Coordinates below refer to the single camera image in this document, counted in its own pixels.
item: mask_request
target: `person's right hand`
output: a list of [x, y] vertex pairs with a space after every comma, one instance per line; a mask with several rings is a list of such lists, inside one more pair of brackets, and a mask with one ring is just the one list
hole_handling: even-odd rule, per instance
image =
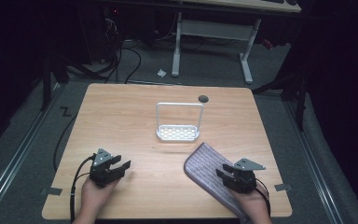
[[[257, 183], [257, 188], [268, 197], [266, 190], [259, 183]], [[249, 216], [254, 224], [272, 223], [266, 201], [256, 190], [248, 194], [238, 193], [232, 189], [230, 192], [240, 203], [243, 212]]]

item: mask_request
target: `black tape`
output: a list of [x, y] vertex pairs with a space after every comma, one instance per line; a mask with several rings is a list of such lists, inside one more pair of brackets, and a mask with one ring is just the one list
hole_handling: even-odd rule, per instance
[[52, 194], [52, 195], [60, 196], [61, 192], [62, 189], [55, 189], [55, 188], [42, 188], [42, 190], [40, 190], [40, 194], [42, 195]]
[[274, 187], [277, 191], [286, 190], [286, 192], [293, 189], [290, 184], [280, 184], [280, 185], [275, 185]]

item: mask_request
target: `metal desk leg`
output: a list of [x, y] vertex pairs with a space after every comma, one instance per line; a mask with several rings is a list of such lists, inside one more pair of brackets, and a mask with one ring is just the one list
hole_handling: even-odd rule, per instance
[[249, 53], [251, 52], [252, 45], [255, 42], [255, 36], [257, 35], [257, 31], [258, 31], [258, 27], [260, 26], [260, 22], [261, 22], [261, 19], [258, 19], [255, 22], [255, 26], [252, 29], [251, 35], [248, 40], [248, 45], [246, 46], [246, 50], [244, 53], [240, 54], [242, 71], [243, 71], [243, 75], [245, 77], [245, 82], [247, 84], [253, 83], [251, 70], [249, 69], [249, 64], [248, 64], [248, 56], [249, 56]]
[[180, 66], [180, 37], [182, 33], [182, 12], [178, 12], [178, 22], [176, 25], [176, 46], [175, 52], [173, 53], [172, 62], [172, 76], [179, 77], [179, 66]]

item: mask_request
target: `human hand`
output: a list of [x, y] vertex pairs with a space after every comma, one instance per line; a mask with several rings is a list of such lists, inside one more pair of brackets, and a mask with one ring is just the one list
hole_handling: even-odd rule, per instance
[[106, 185], [104, 188], [100, 188], [87, 177], [81, 190], [80, 211], [73, 223], [94, 223], [119, 181], [120, 179]]
[[[259, 183], [257, 183], [257, 189], [268, 197], [266, 190]], [[238, 193], [232, 189], [230, 189], [230, 192], [240, 203], [243, 212], [249, 216], [254, 224], [272, 223], [271, 218], [269, 217], [266, 201], [264, 201], [263, 196], [256, 190], [253, 190], [248, 194]]]

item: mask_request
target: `desk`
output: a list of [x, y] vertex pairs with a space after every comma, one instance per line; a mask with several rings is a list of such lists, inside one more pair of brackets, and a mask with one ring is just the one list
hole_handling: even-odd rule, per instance
[[[156, 103], [204, 104], [200, 136], [192, 143], [163, 143], [156, 135]], [[49, 195], [42, 215], [46, 219], [69, 219], [69, 194], [79, 164], [98, 148], [131, 168], [100, 218], [219, 218], [235, 217], [213, 196], [190, 180], [184, 172], [185, 160], [205, 142], [230, 161], [242, 157], [267, 167], [255, 171], [270, 192], [273, 217], [288, 217], [292, 208], [282, 183], [269, 140], [258, 113], [254, 96], [245, 88], [108, 85], [91, 84], [57, 174], [53, 188], [62, 194]], [[90, 167], [83, 167], [82, 173]], [[76, 183], [76, 211], [84, 182]]]
[[[282, 12], [300, 12], [301, 8], [298, 5], [291, 6], [286, 2], [282, 4], [271, 3], [261, 0], [184, 0], [182, 2], [197, 3], [197, 4], [211, 4], [224, 7], [248, 7], [259, 10], [274, 10]], [[176, 46], [173, 54], [172, 61], [172, 76], [179, 76], [180, 67], [180, 41], [181, 35], [200, 35], [207, 37], [226, 38], [235, 40], [247, 41], [247, 45], [244, 48], [244, 53], [240, 54], [240, 62], [242, 67], [243, 76], [245, 82], [248, 84], [253, 83], [252, 74], [248, 64], [248, 57], [255, 42], [255, 37], [260, 25], [261, 19], [256, 19], [254, 25], [234, 25], [218, 22], [207, 21], [193, 21], [182, 20], [182, 13], [178, 13], [178, 20], [176, 25]]]

